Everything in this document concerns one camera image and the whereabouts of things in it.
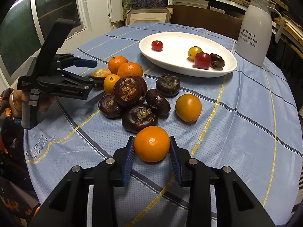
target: blue gripper pad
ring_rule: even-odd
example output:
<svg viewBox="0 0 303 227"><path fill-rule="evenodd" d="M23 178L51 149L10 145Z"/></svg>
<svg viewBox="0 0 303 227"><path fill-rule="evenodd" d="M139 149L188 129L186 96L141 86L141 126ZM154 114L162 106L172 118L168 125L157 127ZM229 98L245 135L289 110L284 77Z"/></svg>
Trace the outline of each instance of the blue gripper pad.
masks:
<svg viewBox="0 0 303 227"><path fill-rule="evenodd" d="M130 136L126 145L125 161L122 167L123 186L126 186L129 181L133 162L134 162L134 137Z"/></svg>
<svg viewBox="0 0 303 227"><path fill-rule="evenodd" d="M170 139L169 156L170 156L171 162L172 162L172 169L174 171L176 182L179 185L181 185L181 183L182 183L181 164L178 159L179 148L178 148L176 140L173 136L171 136L169 139Z"/></svg>
<svg viewBox="0 0 303 227"><path fill-rule="evenodd" d="M97 66L97 62L95 60L85 60L85 59L75 59L73 60L73 64L75 66L89 67L89 68L95 68Z"/></svg>

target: window frame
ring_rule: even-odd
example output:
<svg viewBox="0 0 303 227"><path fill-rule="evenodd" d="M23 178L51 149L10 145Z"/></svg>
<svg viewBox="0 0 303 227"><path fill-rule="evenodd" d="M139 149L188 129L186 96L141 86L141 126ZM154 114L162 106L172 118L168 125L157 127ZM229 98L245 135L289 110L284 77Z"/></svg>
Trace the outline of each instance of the window frame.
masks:
<svg viewBox="0 0 303 227"><path fill-rule="evenodd" d="M85 31L86 29L90 28L88 9L87 9L87 5L86 5L85 1L86 0L76 0L76 6L77 6L78 16L79 16L79 20L80 20L80 25L77 26L76 28L72 29L72 31L70 32L67 39L69 39L70 37L72 37L75 34L78 34L80 32ZM43 45L45 39L43 38L43 34L42 34L39 20L38 20L37 9L36 9L36 0L30 0L30 2L31 2L31 14L33 17L34 27L36 29L39 41L40 41L41 45ZM40 52L40 49L38 51L36 51L31 57L37 56L39 52ZM19 76L26 74L30 65L31 65L31 60L27 59L10 76L10 74L8 73L8 71L4 65L1 54L0 54L0 70L3 73L1 75L2 75L2 77L4 76L5 84L7 84L8 86L11 86Z"/></svg>

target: white thermos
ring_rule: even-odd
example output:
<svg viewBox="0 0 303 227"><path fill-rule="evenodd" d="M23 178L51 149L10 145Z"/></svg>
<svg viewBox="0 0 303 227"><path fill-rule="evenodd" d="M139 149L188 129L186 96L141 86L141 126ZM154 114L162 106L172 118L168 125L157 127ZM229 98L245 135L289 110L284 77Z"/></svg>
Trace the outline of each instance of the white thermos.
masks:
<svg viewBox="0 0 303 227"><path fill-rule="evenodd" d="M276 43L281 37L284 18L279 11L269 6L268 0L251 0L242 22L236 52L247 61L262 66L272 36L272 17L275 12L281 17L281 26L275 35Z"/></svg>

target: blue tablecloth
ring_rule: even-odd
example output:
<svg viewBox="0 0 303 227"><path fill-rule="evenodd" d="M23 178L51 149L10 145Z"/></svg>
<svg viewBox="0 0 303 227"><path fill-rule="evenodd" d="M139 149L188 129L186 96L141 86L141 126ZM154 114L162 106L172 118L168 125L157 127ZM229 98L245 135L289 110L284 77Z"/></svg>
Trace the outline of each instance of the blue tablecloth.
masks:
<svg viewBox="0 0 303 227"><path fill-rule="evenodd" d="M234 72L218 78L197 78L174 73L181 91L170 98L169 118L159 126L175 136L180 147L208 166L231 166L264 205L276 225L286 223L298 192L302 166L302 133L288 83L281 70L268 59L257 67L234 52L236 41L188 26L137 23L96 38L73 54L96 59L97 68L107 67L115 55L137 62L145 71L149 88L158 77L171 73L153 65L139 51L144 37L158 32L186 32L209 38L231 51L237 59ZM71 72L89 76L94 69L70 67ZM203 105L195 124L180 122L173 110L180 95L192 93ZM42 122L25 131L25 157L33 186L41 203L74 165L96 166L126 145L129 132L120 120L109 120L98 110L101 91L88 100L58 98ZM115 188L119 226L184 226L189 189L171 180L167 156L161 163L146 164L136 158L130 183ZM212 222L216 205L212 191Z"/></svg>

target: chair backrest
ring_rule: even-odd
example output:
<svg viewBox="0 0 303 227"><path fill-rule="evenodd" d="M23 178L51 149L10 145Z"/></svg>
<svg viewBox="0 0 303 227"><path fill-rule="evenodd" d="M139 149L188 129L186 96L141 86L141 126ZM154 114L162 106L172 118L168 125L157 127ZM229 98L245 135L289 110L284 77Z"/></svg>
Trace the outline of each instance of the chair backrest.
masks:
<svg viewBox="0 0 303 227"><path fill-rule="evenodd" d="M168 5L174 11L171 23L196 28L204 28L212 32L238 40L242 20L230 15L199 7L186 5Z"/></svg>

